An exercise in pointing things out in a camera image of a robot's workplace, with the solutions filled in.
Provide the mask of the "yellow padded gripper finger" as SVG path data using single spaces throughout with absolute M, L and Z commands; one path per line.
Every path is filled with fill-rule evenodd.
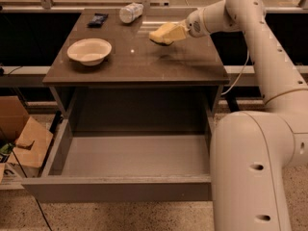
M 188 28 L 183 23 L 165 23 L 157 30 L 165 31 L 166 38 L 172 39 L 173 42 L 181 39 L 185 39 L 188 35 Z

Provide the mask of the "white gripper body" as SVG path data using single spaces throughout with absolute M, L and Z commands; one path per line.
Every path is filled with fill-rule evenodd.
M 189 35 L 193 38 L 209 36 L 210 32 L 205 24 L 205 9 L 198 9 L 188 15 L 186 26 Z

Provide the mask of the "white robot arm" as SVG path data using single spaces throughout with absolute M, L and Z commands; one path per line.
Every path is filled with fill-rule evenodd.
M 223 0 L 149 35 L 170 45 L 216 32 L 244 34 L 265 109 L 229 114 L 212 135 L 215 231 L 292 231 L 283 169 L 308 161 L 308 85 L 265 16 L 262 0 Z

